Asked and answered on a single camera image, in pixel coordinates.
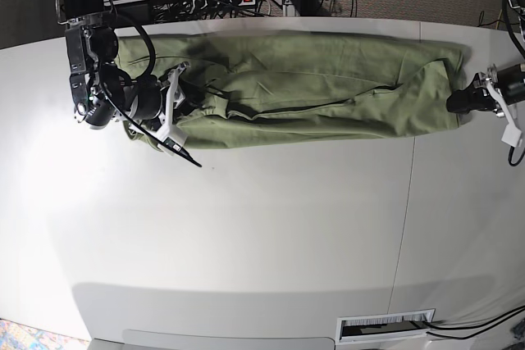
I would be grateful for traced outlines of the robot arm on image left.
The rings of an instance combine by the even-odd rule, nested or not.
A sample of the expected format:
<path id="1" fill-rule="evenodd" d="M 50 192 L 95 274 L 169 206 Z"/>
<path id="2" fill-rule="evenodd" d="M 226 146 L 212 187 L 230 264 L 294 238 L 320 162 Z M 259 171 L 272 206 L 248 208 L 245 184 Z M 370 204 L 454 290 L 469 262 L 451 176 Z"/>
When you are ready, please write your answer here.
<path id="1" fill-rule="evenodd" d="M 94 130 L 119 120 L 130 140 L 186 160 L 191 147 L 225 148 L 227 140 L 212 124 L 205 97 L 180 82 L 189 56 L 156 76 L 154 45 L 168 39 L 151 38 L 131 15 L 107 9 L 103 1 L 56 0 L 58 19 L 66 25 L 71 95 L 79 120 Z M 113 26 L 118 21 L 132 25 L 147 49 L 146 68 L 136 77 L 115 62 L 119 41 Z"/>

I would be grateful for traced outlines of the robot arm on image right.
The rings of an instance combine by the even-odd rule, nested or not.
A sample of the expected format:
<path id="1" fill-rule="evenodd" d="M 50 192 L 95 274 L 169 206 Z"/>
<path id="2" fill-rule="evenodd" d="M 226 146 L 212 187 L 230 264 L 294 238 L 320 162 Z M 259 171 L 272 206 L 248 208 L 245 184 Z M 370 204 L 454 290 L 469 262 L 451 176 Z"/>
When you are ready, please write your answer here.
<path id="1" fill-rule="evenodd" d="M 502 0 L 501 17 L 512 44 L 524 55 L 524 0 Z M 506 120 L 502 142 L 517 148 L 524 136 L 518 125 L 516 105 L 524 101 L 524 61 L 513 66 L 490 66 L 476 74 L 471 84 L 451 94 L 448 111 L 466 115 L 471 111 L 488 111 Z"/>

